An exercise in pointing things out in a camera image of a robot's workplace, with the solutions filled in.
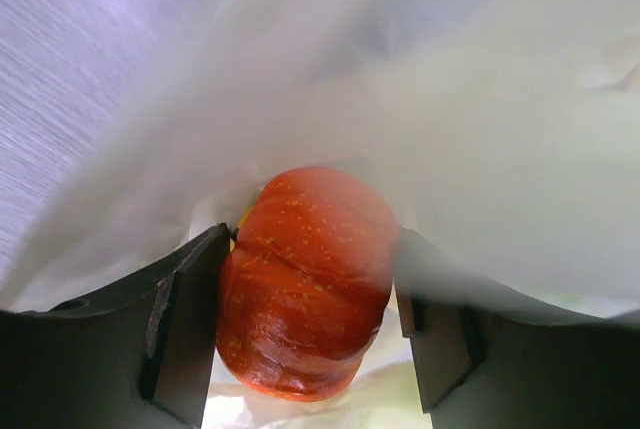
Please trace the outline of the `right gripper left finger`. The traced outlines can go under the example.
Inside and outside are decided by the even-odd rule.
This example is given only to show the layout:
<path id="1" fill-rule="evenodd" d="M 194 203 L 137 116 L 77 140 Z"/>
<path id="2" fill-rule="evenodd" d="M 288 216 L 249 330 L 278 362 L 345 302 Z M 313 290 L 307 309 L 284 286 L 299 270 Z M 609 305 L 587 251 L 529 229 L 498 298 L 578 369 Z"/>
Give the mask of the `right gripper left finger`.
<path id="1" fill-rule="evenodd" d="M 198 428 L 225 225 L 47 312 L 1 315 L 5 428 Z"/>

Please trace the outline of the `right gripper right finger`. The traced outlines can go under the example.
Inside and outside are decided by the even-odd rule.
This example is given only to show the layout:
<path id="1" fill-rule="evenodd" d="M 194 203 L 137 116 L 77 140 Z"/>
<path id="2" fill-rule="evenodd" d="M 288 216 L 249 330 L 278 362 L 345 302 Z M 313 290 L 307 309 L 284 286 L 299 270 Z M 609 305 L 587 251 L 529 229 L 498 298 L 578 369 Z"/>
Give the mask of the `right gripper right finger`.
<path id="1" fill-rule="evenodd" d="M 563 310 L 470 276 L 401 231 L 394 276 L 423 411 L 437 428 L 635 428 L 639 315 Z"/>

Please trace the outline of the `fake yellow fruit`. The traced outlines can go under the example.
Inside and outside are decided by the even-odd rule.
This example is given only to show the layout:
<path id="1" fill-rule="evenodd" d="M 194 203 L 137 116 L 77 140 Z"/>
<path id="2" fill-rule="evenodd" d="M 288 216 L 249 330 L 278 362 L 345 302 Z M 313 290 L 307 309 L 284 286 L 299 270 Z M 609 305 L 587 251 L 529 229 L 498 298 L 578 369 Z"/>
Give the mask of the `fake yellow fruit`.
<path id="1" fill-rule="evenodd" d="M 238 223 L 236 225 L 236 229 L 234 230 L 234 232 L 239 232 L 240 228 L 243 226 L 243 224 L 245 223 L 246 219 L 249 217 L 249 215 L 251 214 L 253 209 L 254 209 L 254 205 L 249 205 L 247 207 L 247 209 L 245 210 L 245 212 L 241 216 L 240 220 L 238 221 Z"/>

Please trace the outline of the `fake orange fruit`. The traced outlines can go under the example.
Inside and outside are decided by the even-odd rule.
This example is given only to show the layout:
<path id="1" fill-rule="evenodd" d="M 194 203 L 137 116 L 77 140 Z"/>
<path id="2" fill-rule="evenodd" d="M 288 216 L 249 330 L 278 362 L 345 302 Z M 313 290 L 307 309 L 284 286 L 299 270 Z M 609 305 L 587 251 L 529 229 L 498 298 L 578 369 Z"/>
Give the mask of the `fake orange fruit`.
<path id="1" fill-rule="evenodd" d="M 216 346 L 229 372 L 299 402 L 344 390 L 382 324 L 398 234 L 383 198 L 345 172 L 273 178 L 220 272 Z"/>

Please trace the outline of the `pale yellow plastic bag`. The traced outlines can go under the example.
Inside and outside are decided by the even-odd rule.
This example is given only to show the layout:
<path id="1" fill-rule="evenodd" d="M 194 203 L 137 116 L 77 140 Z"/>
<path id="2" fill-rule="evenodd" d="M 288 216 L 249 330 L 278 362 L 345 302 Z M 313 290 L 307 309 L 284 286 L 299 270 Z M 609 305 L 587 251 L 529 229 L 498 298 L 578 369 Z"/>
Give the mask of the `pale yellow plastic bag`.
<path id="1" fill-rule="evenodd" d="M 639 0 L 1 0 L 1 315 L 231 244 L 306 165 L 467 275 L 639 315 Z M 397 295 L 322 402 L 242 385 L 215 342 L 198 428 L 437 428 Z"/>

